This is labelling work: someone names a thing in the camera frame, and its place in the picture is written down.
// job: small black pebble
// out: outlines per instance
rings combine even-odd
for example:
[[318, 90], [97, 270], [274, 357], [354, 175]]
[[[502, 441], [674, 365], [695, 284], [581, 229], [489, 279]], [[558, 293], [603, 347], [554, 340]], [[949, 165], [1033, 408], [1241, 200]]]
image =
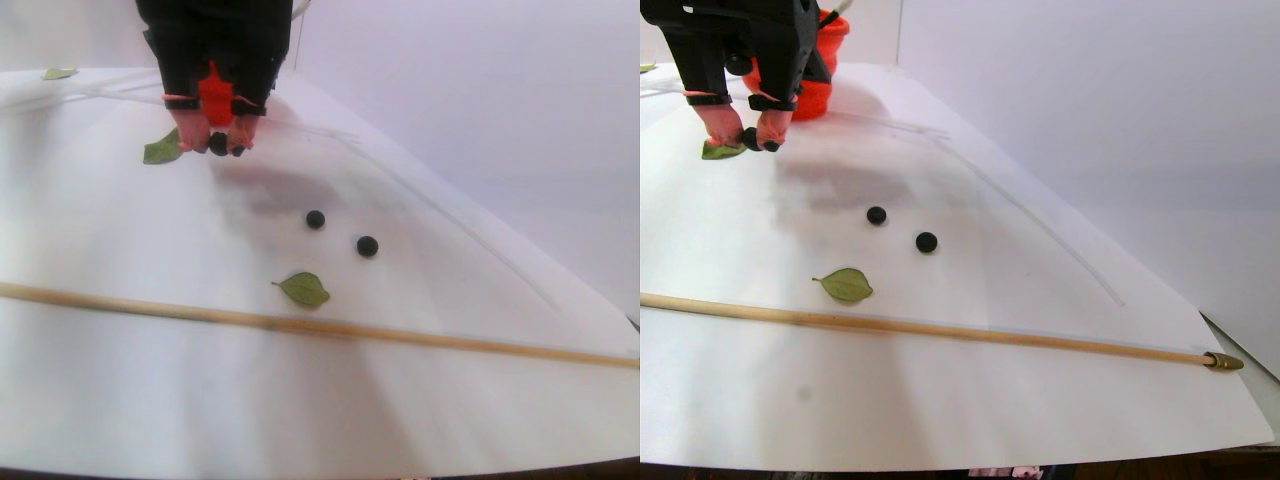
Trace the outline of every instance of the small black pebble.
[[227, 133], [216, 132], [209, 136], [209, 151], [218, 156], [227, 156]]
[[742, 131], [742, 136], [740, 138], [742, 140], [742, 143], [746, 145], [748, 150], [760, 151], [760, 146], [755, 145], [755, 127], [748, 127]]
[[867, 221], [870, 221], [873, 225], [879, 225], [884, 223], [886, 219], [888, 219], [888, 214], [884, 212], [884, 209], [873, 206], [867, 210]]
[[938, 248], [938, 237], [928, 232], [915, 236], [915, 248], [924, 253], [931, 253]]
[[378, 241], [369, 236], [360, 237], [360, 239], [356, 241], [356, 251], [360, 252], [361, 256], [371, 257], [378, 253]]
[[320, 229], [320, 227], [324, 227], [324, 214], [321, 214], [320, 210], [308, 211], [307, 227], [311, 227], [314, 229]]

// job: green leaf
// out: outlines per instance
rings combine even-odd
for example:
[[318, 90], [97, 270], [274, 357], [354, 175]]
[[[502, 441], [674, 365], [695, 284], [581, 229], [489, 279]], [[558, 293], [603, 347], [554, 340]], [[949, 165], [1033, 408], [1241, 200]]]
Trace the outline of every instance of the green leaf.
[[320, 278], [310, 271], [296, 274], [280, 283], [271, 282], [271, 284], [280, 287], [284, 294], [289, 296], [294, 302], [308, 307], [319, 307], [329, 301], [329, 292], [324, 291]]
[[142, 147], [142, 163], [146, 165], [161, 165], [178, 160], [182, 150], [178, 150], [178, 129], [174, 128], [164, 138]]
[[813, 279], [822, 283], [822, 289], [836, 300], [846, 302], [860, 302], [872, 296], [872, 285], [858, 269], [840, 269], [823, 279]]
[[744, 151], [746, 151], [746, 143], [736, 147], [731, 147], [728, 145], [713, 147], [709, 142], [703, 142], [703, 160], [723, 160], [737, 156]]
[[40, 78], [44, 78], [44, 79], [63, 79], [63, 78], [74, 76], [77, 73], [79, 73], [79, 70], [74, 69], [74, 68], [72, 68], [72, 69], [50, 68], [50, 69], [45, 70], [45, 74], [41, 76]]

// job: black strap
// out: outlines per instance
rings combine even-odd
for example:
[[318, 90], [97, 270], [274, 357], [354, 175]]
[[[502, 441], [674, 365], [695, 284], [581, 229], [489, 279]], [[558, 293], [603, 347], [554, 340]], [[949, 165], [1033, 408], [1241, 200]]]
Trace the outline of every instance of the black strap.
[[751, 110], [764, 111], [764, 110], [782, 110], [782, 111], [795, 111], [796, 104], [794, 101], [774, 101], [764, 95], [751, 95], [746, 97], [748, 104], [751, 105]]
[[164, 99], [169, 110], [200, 110], [200, 99]]
[[690, 95], [686, 99], [689, 99], [690, 106], [728, 105], [733, 102], [733, 97], [728, 95]]
[[250, 102], [247, 102], [244, 100], [236, 99], [236, 100], [232, 100], [232, 115], [236, 115], [236, 116], [241, 116], [241, 115], [266, 116], [266, 108], [265, 106], [253, 106], [252, 104], [250, 104]]

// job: black ball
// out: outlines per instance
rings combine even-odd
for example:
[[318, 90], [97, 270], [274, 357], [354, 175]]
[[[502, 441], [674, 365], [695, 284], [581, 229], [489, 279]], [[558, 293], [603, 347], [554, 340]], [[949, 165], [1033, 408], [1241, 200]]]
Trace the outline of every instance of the black ball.
[[311, 227], [314, 229], [320, 229], [320, 227], [324, 227], [324, 214], [321, 214], [320, 210], [308, 211], [307, 227]]
[[365, 257], [378, 255], [378, 241], [369, 236], [360, 237], [360, 239], [356, 241], [356, 251]]
[[728, 73], [742, 77], [751, 73], [755, 67], [751, 67], [751, 59], [742, 55], [730, 55], [724, 59], [724, 69], [728, 70]]
[[872, 225], [879, 225], [879, 224], [884, 223], [884, 220], [887, 220], [887, 219], [888, 219], [888, 214], [884, 212], [884, 209], [881, 209], [878, 206], [873, 206], [873, 207], [870, 207], [870, 209], [867, 210], [867, 221], [870, 221]]
[[216, 132], [209, 136], [209, 151], [218, 156], [227, 156], [227, 133]]
[[915, 236], [915, 248], [924, 253], [931, 253], [938, 250], [938, 237], [928, 232]]

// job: orange container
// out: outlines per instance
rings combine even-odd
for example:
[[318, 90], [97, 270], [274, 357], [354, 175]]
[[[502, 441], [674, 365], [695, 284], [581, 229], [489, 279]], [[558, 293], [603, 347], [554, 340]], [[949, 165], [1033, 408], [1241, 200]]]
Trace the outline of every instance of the orange container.
[[200, 102], [209, 124], [227, 127], [232, 124], [232, 84], [218, 77], [218, 68], [209, 60], [209, 77], [200, 81]]
[[[831, 12], [820, 10], [819, 18], [827, 18]], [[831, 74], [836, 74], [836, 65], [838, 65], [838, 59], [836, 52], [840, 51], [840, 45], [845, 42], [845, 36], [849, 35], [849, 20], [845, 17], [836, 18], [831, 24], [822, 27], [818, 31], [818, 55], [822, 56], [822, 61], [827, 64], [827, 69]], [[751, 90], [753, 93], [760, 93], [760, 65], [751, 59], [751, 73], [742, 77], [742, 83]], [[796, 100], [796, 111], [791, 115], [792, 122], [812, 120], [827, 114], [827, 101], [831, 100], [831, 84], [819, 83], [810, 81], [800, 81], [800, 95]]]

